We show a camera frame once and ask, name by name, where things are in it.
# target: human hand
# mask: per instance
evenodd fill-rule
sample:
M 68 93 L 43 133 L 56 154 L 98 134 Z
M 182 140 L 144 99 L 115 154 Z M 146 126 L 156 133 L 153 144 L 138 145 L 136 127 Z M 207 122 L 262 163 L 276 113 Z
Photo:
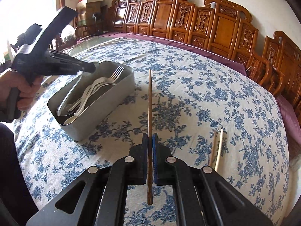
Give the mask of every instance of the human hand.
M 33 101 L 34 96 L 40 89 L 43 76 L 36 77 L 32 86 L 29 86 L 25 77 L 19 72 L 10 68 L 0 74 L 0 109 L 6 109 L 6 102 L 12 88 L 20 90 L 20 99 L 17 108 L 21 111 L 26 110 Z

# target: light-colored chopstick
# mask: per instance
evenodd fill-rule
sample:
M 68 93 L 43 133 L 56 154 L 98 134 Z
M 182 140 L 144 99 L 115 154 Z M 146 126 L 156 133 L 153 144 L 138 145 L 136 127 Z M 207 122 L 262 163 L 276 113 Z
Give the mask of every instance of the light-colored chopstick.
M 213 159 L 214 159 L 214 153 L 215 153 L 215 136 L 216 136 L 216 130 L 214 130 L 214 133 L 213 133 L 212 150 L 211 150 L 211 155 L 210 155 L 210 160 L 209 160 L 209 166 L 210 167 L 212 167 Z
M 152 113 L 152 83 L 151 69 L 148 83 L 148 144 L 147 144 L 147 204 L 153 204 L 153 113 Z
M 224 129 L 221 129 L 221 136 L 219 138 L 219 151 L 217 152 L 217 158 L 216 158 L 216 163 L 214 170 L 217 172 L 217 169 L 219 168 L 219 159 L 221 158 L 221 153 L 222 153 L 222 143 L 223 143 L 223 133 Z

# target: person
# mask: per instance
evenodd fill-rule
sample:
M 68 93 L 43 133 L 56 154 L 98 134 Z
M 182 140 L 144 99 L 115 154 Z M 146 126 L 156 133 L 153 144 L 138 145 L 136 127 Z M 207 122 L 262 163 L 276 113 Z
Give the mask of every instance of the person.
M 11 69 L 0 74 L 0 111 L 5 112 L 11 88 L 20 90 L 17 108 L 26 110 L 39 90 L 43 77 L 37 77 L 32 86 Z M 17 158 L 14 135 L 0 123 L 0 225 L 23 226 L 38 211 L 24 181 Z

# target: rectangular utensil box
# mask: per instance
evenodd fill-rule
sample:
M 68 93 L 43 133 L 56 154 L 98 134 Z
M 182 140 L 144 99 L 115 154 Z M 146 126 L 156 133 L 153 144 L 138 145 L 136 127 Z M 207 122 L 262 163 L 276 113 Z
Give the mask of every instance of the rectangular utensil box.
M 124 67 L 124 70 L 120 78 L 116 81 L 116 85 L 100 88 L 100 90 L 88 99 L 88 107 L 70 124 L 64 125 L 64 122 L 71 115 L 58 116 L 57 109 L 80 76 L 73 79 L 49 99 L 47 103 L 49 110 L 70 138 L 79 141 L 89 137 L 95 127 L 121 104 L 127 96 L 135 91 L 134 70 L 130 66 L 110 61 L 101 62 L 99 65 L 101 75 L 98 77 L 104 76 L 109 78 L 118 66 Z M 75 102 L 78 97 L 71 99 L 68 104 Z

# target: floral tablecloth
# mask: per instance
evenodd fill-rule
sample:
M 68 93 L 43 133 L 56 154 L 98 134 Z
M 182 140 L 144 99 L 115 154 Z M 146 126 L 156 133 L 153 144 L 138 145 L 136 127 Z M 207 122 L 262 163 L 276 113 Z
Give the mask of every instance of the floral tablecloth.
M 225 130 L 219 173 L 275 224 L 285 214 L 288 148 L 274 97 L 240 73 L 203 56 L 159 43 L 117 38 L 76 56 L 123 62 L 135 70 L 136 89 L 91 135 L 73 141 L 47 107 L 75 76 L 45 78 L 32 107 L 14 125 L 23 175 L 41 209 L 91 165 L 128 155 L 147 131 L 148 69 L 153 75 L 153 132 L 190 166 L 208 164 L 214 130 Z M 175 225 L 170 186 L 129 186 L 125 225 Z

